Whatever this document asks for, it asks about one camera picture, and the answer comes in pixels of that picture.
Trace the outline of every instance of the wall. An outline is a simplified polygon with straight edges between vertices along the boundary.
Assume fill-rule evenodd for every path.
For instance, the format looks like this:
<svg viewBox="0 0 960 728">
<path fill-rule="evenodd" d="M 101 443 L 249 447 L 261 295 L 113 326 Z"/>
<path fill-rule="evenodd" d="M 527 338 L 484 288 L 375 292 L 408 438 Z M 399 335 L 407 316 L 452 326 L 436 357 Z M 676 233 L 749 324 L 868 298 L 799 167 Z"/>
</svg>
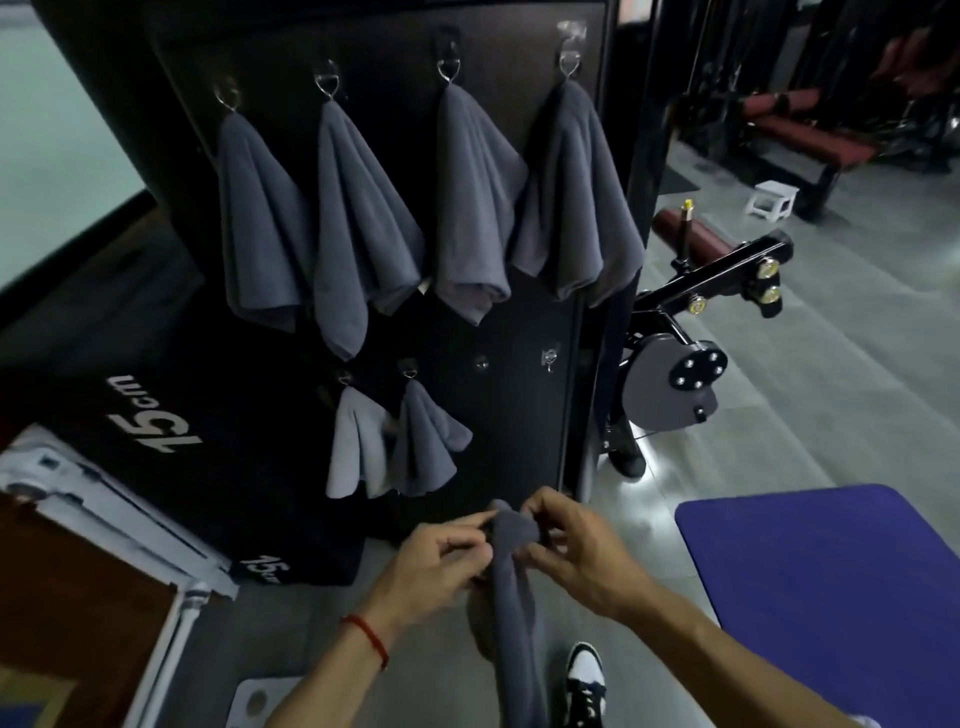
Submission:
<svg viewBox="0 0 960 728">
<path fill-rule="evenodd" d="M 143 188 L 53 40 L 0 6 L 0 287 Z"/>
</svg>

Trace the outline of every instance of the red seat pad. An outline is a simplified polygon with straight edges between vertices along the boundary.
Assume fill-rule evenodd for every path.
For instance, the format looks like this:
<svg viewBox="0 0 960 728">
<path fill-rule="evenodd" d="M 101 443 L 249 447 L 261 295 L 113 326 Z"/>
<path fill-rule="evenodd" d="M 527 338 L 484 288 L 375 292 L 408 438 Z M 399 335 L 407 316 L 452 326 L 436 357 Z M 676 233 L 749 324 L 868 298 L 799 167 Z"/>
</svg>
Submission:
<svg viewBox="0 0 960 728">
<path fill-rule="evenodd" d="M 876 154 L 876 149 L 869 144 L 824 132 L 782 116 L 764 116 L 754 121 L 754 125 L 762 133 L 791 149 L 838 169 L 863 164 Z"/>
<path fill-rule="evenodd" d="M 911 99 L 920 99 L 924 96 L 933 96 L 945 90 L 943 79 L 937 73 L 939 68 L 926 71 L 907 71 L 901 73 L 894 81 L 903 88 L 903 92 Z"/>
<path fill-rule="evenodd" d="M 801 88 L 796 91 L 787 91 L 786 97 L 790 103 L 790 113 L 810 111 L 820 103 L 820 89 Z"/>
<path fill-rule="evenodd" d="M 740 107 L 743 111 L 743 118 L 756 119 L 758 116 L 773 113 L 776 104 L 776 93 L 755 93 L 753 96 L 747 96 L 743 99 L 740 102 Z"/>
<path fill-rule="evenodd" d="M 928 27 L 918 28 L 907 37 L 900 51 L 900 56 L 894 63 L 892 72 L 895 76 L 906 71 L 912 71 L 917 67 L 917 63 L 920 62 L 920 58 L 924 54 L 929 37 L 930 29 Z"/>
<path fill-rule="evenodd" d="M 673 248 L 676 253 L 679 253 L 680 241 L 677 240 L 677 235 L 680 232 L 680 225 L 680 211 L 676 207 L 665 207 L 654 215 L 650 228 L 664 243 Z M 686 232 L 686 240 L 690 246 L 690 259 L 698 268 L 733 251 L 733 245 L 699 220 L 690 222 L 690 227 Z"/>
<path fill-rule="evenodd" d="M 878 79 L 883 76 L 889 76 L 893 73 L 894 65 L 900 57 L 900 52 L 906 44 L 906 38 L 903 36 L 895 37 L 883 48 L 883 55 L 880 56 L 880 63 L 876 65 L 876 71 L 870 74 L 870 78 Z"/>
</svg>

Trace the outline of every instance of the red string bracelet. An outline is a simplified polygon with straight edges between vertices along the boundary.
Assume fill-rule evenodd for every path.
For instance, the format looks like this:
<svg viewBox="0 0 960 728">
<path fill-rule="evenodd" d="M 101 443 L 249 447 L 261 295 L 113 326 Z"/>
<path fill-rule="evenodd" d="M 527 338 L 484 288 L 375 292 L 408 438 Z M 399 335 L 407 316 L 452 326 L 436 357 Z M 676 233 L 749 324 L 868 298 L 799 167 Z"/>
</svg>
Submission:
<svg viewBox="0 0 960 728">
<path fill-rule="evenodd" d="M 387 669 L 388 663 L 390 663 L 390 653 L 387 652 L 387 648 L 383 646 L 383 642 L 380 641 L 380 638 L 376 636 L 376 632 L 373 631 L 373 628 L 367 624 L 367 621 L 362 617 L 357 615 L 347 615 L 340 620 L 341 624 L 354 624 L 363 630 L 363 633 L 367 635 L 367 639 L 370 640 L 370 644 L 373 645 L 373 649 L 377 651 L 380 655 L 380 659 L 383 663 L 380 665 L 380 671 Z"/>
</svg>

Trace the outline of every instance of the red bench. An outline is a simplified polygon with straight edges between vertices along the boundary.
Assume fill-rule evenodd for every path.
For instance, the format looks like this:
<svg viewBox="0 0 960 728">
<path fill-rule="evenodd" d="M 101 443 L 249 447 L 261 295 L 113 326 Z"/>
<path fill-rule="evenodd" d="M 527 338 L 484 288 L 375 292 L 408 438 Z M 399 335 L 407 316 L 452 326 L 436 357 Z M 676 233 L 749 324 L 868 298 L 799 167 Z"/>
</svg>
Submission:
<svg viewBox="0 0 960 728">
<path fill-rule="evenodd" d="M 785 93 L 748 96 L 740 111 L 748 128 L 800 152 L 826 168 L 812 188 L 807 190 L 805 211 L 816 214 L 827 201 L 840 172 L 870 161 L 876 147 L 838 133 L 826 132 L 786 114 L 811 112 L 820 103 L 820 89 L 804 88 Z"/>
</svg>

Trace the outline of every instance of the red padded roller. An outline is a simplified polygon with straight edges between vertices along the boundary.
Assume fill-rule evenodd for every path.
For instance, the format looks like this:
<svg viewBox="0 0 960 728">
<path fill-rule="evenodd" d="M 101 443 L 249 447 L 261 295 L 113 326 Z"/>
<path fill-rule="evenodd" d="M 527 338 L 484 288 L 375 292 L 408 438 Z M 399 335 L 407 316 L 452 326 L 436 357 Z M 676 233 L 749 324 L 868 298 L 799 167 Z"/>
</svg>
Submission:
<svg viewBox="0 0 960 728">
<path fill-rule="evenodd" d="M 677 253 L 680 252 L 680 242 L 677 240 L 680 214 L 680 210 L 675 207 L 662 209 L 654 215 L 650 225 L 653 232 Z M 712 263 L 733 250 L 730 243 L 696 218 L 690 221 L 686 234 L 690 243 L 690 261 L 697 268 Z"/>
</svg>

